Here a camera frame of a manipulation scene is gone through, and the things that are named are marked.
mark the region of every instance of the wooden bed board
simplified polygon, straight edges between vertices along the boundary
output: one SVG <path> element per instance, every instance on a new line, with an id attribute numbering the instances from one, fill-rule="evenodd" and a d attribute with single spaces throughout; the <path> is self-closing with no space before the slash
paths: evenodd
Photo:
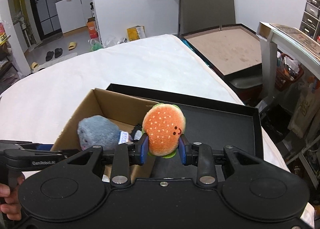
<path id="1" fill-rule="evenodd" d="M 242 26 L 206 30 L 184 38 L 223 75 L 232 74 L 262 62 L 259 38 Z"/>

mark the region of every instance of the drawer unit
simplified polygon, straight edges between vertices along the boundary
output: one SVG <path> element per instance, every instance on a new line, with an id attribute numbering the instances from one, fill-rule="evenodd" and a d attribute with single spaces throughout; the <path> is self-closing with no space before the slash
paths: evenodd
<path id="1" fill-rule="evenodd" d="M 316 33 L 315 29 L 313 29 L 312 27 L 310 27 L 309 25 L 307 25 L 304 22 L 301 22 L 300 30 L 303 33 L 307 34 L 310 38 L 313 38 Z"/>
<path id="2" fill-rule="evenodd" d="M 305 12 L 303 14 L 303 18 L 302 21 L 306 24 L 308 24 L 310 27 L 312 27 L 314 30 L 316 30 L 317 26 L 318 26 L 318 20 L 313 17 L 311 14 Z"/>
<path id="3" fill-rule="evenodd" d="M 316 17 L 317 19 L 319 18 L 319 9 L 308 2 L 306 4 L 306 12 Z"/>
<path id="4" fill-rule="evenodd" d="M 320 8 L 320 0 L 307 0 L 308 3 L 311 3 L 317 8 Z"/>

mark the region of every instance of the gray plush toy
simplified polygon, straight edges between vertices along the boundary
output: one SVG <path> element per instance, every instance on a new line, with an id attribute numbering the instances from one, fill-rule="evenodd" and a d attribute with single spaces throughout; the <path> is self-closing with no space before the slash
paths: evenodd
<path id="1" fill-rule="evenodd" d="M 100 115 L 81 120 L 77 132 L 82 150 L 94 145 L 101 145 L 104 150 L 113 150 L 120 137 L 119 127 Z"/>

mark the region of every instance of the human hand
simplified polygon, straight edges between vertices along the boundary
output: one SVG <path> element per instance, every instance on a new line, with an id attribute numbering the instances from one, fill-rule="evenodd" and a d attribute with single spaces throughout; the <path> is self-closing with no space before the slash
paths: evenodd
<path id="1" fill-rule="evenodd" d="M 0 183 L 0 197 L 3 197 L 6 204 L 0 205 L 1 212 L 7 214 L 8 219 L 19 221 L 21 220 L 21 205 L 18 200 L 19 186 L 24 182 L 25 177 L 21 173 L 21 176 L 17 178 L 18 185 L 11 191 L 10 187 Z"/>

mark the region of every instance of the hamburger plush toy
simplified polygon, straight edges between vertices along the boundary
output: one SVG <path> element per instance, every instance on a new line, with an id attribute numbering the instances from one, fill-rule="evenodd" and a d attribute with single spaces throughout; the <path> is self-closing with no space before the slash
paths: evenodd
<path id="1" fill-rule="evenodd" d="M 186 119 L 178 106 L 159 103 L 146 114 L 142 128 L 149 137 L 149 153 L 168 159 L 176 154 Z"/>

